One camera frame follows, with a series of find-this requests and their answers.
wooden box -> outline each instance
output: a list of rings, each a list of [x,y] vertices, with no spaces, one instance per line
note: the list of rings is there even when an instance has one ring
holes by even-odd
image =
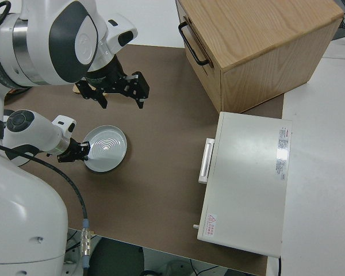
[[[343,12],[333,0],[177,0],[187,58],[217,111],[306,83]]]

label sticker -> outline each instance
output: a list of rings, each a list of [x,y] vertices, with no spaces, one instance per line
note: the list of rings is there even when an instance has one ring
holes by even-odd
[[[289,155],[290,130],[283,127],[279,130],[277,154],[276,154],[276,174],[281,180],[286,178],[286,164]]]
[[[204,234],[205,236],[213,237],[214,229],[216,227],[217,216],[215,214],[207,214]]]

cable connector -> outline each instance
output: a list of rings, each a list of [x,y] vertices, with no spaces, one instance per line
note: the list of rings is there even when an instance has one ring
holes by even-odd
[[[89,226],[89,220],[83,220],[83,229],[82,229],[82,240],[80,244],[80,251],[82,252],[82,266],[84,269],[90,267],[90,255],[91,255],[91,238],[92,233]]]

white plate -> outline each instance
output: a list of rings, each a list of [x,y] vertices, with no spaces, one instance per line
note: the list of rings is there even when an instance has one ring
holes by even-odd
[[[85,164],[96,172],[112,170],[123,160],[127,151],[127,138],[116,126],[103,125],[85,137],[90,142],[90,152]]]

brown table mat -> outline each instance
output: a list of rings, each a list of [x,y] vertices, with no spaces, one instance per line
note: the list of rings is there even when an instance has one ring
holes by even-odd
[[[78,185],[96,234],[265,275],[267,257],[197,240],[205,185],[198,183],[207,137],[214,138],[219,115],[188,63],[184,49],[128,45],[118,58],[127,74],[141,71],[149,83],[144,109],[122,95],[107,95],[108,108],[84,100],[72,86],[33,88],[8,100],[7,109],[29,109],[49,120],[58,114],[77,120],[73,138],[82,141],[95,127],[114,125],[126,135],[125,159],[96,174],[81,161],[55,164]],[[281,117],[282,97],[248,114]],[[80,204],[57,174],[29,162],[23,169],[49,183],[68,209],[69,227],[80,229]]]

